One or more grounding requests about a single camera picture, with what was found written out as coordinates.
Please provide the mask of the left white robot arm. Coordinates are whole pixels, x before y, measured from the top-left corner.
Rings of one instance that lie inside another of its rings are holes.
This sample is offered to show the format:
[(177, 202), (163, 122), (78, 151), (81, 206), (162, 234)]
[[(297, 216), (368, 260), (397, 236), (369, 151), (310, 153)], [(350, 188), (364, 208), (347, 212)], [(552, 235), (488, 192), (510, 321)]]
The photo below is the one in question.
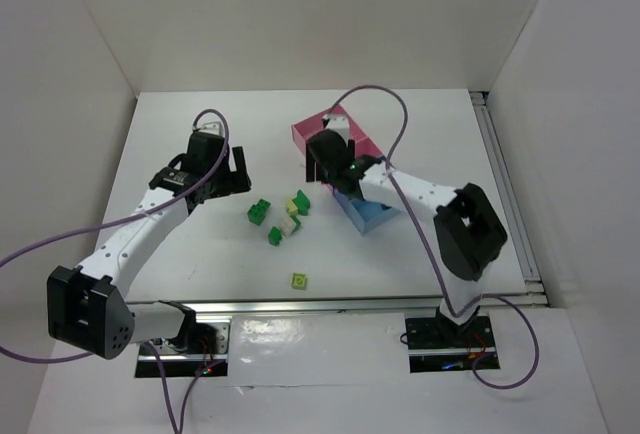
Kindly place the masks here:
[(131, 308), (125, 298), (154, 252), (199, 205), (250, 188), (243, 149), (229, 145), (226, 120), (194, 122), (186, 151), (154, 175), (129, 220), (76, 267), (50, 274), (49, 335), (106, 360), (156, 339), (179, 352), (197, 346), (213, 331), (193, 309), (165, 300)]

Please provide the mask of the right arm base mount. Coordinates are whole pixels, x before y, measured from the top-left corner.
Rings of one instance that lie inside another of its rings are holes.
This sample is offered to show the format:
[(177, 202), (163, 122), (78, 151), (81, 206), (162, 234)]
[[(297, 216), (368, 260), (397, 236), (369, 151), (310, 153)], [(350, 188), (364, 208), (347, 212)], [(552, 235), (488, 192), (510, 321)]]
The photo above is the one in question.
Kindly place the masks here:
[(415, 373), (497, 370), (500, 361), (488, 316), (479, 316), (462, 334), (446, 337), (434, 317), (406, 318), (399, 340), (407, 347), (409, 371)]

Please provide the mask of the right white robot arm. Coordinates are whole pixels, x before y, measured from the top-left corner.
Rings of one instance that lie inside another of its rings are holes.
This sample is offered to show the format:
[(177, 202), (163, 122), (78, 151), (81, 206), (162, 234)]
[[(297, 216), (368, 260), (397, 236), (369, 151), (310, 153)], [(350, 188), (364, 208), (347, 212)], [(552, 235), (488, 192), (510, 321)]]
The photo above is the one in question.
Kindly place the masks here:
[(306, 180), (351, 200), (405, 212), (427, 251), (443, 300), (436, 311), (443, 334), (458, 336), (475, 320), (484, 275), (508, 240), (484, 190), (438, 185), (406, 174), (380, 157), (356, 154), (346, 114), (321, 113), (305, 141)]

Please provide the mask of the green lego plate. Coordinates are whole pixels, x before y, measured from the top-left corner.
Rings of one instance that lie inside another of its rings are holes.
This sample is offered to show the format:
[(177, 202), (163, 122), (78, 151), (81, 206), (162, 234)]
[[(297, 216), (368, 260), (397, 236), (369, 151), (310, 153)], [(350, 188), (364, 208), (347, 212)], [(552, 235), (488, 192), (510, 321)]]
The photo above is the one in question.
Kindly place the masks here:
[(322, 170), (316, 159), (310, 153), (307, 153), (305, 158), (305, 181), (307, 183), (324, 181)]

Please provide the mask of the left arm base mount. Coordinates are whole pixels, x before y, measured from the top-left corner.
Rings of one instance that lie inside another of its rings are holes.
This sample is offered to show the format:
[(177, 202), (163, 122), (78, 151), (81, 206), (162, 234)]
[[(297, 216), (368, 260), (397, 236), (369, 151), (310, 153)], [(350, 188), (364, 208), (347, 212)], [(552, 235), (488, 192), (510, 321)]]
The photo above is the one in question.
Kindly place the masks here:
[(228, 375), (228, 352), (231, 334), (229, 319), (206, 323), (188, 347), (176, 347), (167, 339), (157, 338), (139, 346), (134, 376), (140, 379), (160, 378), (153, 350), (161, 360), (167, 378), (222, 378)]

